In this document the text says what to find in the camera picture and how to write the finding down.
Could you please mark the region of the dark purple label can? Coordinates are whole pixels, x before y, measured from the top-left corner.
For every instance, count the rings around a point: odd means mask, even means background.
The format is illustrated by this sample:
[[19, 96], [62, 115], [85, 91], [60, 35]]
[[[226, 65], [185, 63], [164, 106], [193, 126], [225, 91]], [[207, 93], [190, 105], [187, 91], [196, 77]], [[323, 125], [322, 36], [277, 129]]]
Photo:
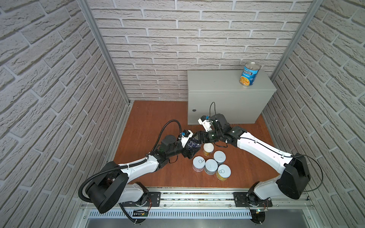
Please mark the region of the dark purple label can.
[[187, 148], [189, 149], [189, 150], [197, 150], [197, 151], [199, 151], [200, 150], [200, 148], [201, 148], [201, 145], [202, 145], [202, 143], [201, 143], [201, 141], [199, 140], [199, 139], [197, 139], [197, 138], [195, 138], [195, 137], [192, 137], [192, 138], [190, 138], [189, 140], [188, 140], [188, 142], [187, 142]]

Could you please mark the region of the blue label soup can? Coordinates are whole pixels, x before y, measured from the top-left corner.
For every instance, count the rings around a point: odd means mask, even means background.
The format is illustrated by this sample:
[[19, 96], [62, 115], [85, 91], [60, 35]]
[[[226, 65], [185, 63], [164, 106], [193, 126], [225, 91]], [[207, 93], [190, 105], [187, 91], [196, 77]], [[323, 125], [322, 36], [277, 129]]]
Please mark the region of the blue label soup can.
[[243, 86], [253, 85], [256, 76], [261, 69], [261, 65], [255, 62], [247, 62], [244, 66], [243, 72], [240, 76], [240, 83]]

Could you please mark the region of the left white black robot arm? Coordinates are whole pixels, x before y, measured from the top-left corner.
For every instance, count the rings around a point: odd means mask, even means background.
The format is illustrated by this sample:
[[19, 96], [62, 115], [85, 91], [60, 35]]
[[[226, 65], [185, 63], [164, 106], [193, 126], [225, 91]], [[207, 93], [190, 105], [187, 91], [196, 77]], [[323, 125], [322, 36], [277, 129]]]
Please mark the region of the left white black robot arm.
[[168, 135], [145, 158], [126, 164], [116, 164], [113, 161], [107, 163], [100, 172], [81, 184], [78, 195], [83, 201], [93, 203], [101, 214], [123, 202], [142, 204], [147, 198], [148, 189], [140, 183], [130, 182], [162, 169], [176, 155], [182, 154], [191, 159], [196, 153], [196, 147], [200, 148], [200, 144], [192, 138], [192, 134], [188, 137], [182, 134], [179, 139]]

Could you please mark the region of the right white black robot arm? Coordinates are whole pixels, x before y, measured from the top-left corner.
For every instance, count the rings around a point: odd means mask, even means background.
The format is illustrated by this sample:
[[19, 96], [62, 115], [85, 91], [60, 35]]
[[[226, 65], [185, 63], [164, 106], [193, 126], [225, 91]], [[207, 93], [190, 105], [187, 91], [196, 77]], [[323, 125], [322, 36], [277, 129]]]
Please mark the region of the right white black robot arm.
[[311, 180], [305, 156], [286, 153], [259, 140], [239, 126], [230, 126], [222, 114], [202, 116], [198, 123], [204, 127], [204, 131], [197, 134], [199, 144], [219, 141], [231, 144], [256, 156], [278, 173], [275, 178], [254, 183], [247, 193], [248, 199], [260, 201], [279, 195], [294, 200], [300, 198]]

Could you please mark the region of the white lid orange can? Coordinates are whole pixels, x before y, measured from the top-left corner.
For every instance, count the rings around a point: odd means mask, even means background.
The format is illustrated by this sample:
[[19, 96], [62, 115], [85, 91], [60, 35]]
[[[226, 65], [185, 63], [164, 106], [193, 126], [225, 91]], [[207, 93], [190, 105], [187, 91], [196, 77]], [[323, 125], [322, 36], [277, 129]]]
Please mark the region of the white lid orange can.
[[209, 157], [214, 152], [214, 145], [212, 143], [205, 143], [203, 145], [203, 155]]

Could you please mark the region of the white lid purple can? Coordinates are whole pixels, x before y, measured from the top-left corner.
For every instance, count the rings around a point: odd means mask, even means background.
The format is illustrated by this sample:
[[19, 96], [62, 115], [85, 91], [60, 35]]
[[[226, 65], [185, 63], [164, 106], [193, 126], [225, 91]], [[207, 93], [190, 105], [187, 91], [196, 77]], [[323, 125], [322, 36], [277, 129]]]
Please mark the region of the white lid purple can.
[[205, 159], [201, 156], [197, 156], [193, 159], [193, 170], [195, 172], [202, 172], [205, 167]]

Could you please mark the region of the silver top can right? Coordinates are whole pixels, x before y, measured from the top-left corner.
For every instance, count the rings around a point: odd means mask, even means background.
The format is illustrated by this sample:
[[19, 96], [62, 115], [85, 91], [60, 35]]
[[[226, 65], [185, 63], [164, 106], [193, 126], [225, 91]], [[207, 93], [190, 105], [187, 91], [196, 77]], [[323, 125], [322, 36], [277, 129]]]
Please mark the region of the silver top can right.
[[224, 162], [226, 161], [226, 154], [223, 151], [216, 151], [213, 154], [213, 158], [220, 166], [221, 164], [224, 164]]

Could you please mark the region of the silver can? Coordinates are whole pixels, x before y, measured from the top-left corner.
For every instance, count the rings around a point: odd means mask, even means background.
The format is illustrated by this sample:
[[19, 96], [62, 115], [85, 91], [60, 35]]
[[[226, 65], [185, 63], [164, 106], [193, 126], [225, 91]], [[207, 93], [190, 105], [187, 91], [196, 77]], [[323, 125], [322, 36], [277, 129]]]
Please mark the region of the silver can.
[[213, 154], [213, 158], [220, 166], [221, 164], [224, 164], [224, 162], [226, 161], [226, 154], [223, 151], [216, 151]]
[[208, 175], [214, 175], [218, 169], [218, 163], [214, 159], [208, 159], [205, 162], [204, 171]]

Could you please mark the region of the silver top centre can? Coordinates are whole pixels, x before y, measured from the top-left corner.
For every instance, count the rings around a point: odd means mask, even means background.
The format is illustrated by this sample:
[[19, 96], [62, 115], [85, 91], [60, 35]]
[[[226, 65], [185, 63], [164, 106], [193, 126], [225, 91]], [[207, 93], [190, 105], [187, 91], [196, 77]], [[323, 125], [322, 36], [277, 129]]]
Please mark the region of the silver top centre can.
[[218, 163], [214, 159], [208, 159], [205, 162], [204, 171], [208, 175], [214, 175], [218, 169]]

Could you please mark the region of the yellow label pull-tab can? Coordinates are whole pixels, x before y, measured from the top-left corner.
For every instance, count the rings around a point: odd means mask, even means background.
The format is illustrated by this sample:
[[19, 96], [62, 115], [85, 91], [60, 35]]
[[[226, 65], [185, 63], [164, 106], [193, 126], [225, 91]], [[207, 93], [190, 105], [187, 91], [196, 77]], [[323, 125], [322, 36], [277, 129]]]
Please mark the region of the yellow label pull-tab can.
[[231, 168], [228, 165], [221, 164], [216, 171], [216, 176], [219, 180], [225, 181], [231, 176], [231, 173]]

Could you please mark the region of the grey metal cabinet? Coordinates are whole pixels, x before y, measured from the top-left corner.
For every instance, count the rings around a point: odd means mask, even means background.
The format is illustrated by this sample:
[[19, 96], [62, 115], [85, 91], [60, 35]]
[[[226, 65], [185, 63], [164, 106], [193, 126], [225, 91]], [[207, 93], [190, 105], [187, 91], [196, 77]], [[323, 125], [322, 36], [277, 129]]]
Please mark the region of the grey metal cabinet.
[[202, 116], [223, 114], [230, 124], [253, 124], [276, 92], [265, 72], [254, 84], [239, 82], [241, 70], [189, 70], [188, 124], [197, 125]]

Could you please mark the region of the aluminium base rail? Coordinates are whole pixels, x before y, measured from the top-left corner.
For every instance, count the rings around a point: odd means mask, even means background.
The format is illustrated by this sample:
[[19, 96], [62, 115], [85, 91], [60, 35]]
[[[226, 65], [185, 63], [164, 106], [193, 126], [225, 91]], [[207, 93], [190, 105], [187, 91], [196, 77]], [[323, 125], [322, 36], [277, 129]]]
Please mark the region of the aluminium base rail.
[[177, 187], [150, 187], [149, 191], [159, 192], [159, 197], [153, 197], [153, 209], [251, 209], [251, 210], [313, 210], [315, 207], [307, 194], [299, 199], [290, 199], [279, 195], [265, 200], [258, 207], [246, 202], [248, 189], [242, 188], [177, 188]]

